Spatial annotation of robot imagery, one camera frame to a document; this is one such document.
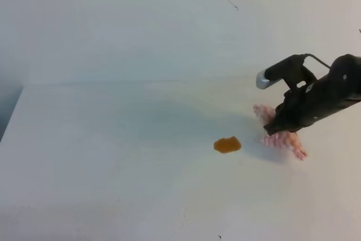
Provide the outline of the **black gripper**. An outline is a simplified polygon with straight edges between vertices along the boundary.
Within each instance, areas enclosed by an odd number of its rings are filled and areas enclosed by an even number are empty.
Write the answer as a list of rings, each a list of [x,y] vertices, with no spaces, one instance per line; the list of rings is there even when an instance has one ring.
[[[326,75],[277,106],[274,121],[263,126],[267,135],[295,133],[360,102],[360,76]]]

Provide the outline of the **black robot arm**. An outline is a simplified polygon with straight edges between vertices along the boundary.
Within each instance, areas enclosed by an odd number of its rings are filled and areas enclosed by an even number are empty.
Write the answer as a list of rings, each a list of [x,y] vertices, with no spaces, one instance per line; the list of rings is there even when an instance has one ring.
[[[328,67],[322,78],[305,67],[308,54],[292,55],[257,75],[256,85],[266,89],[283,80],[289,87],[275,117],[264,126],[268,135],[295,133],[360,102],[360,58],[346,54]]]

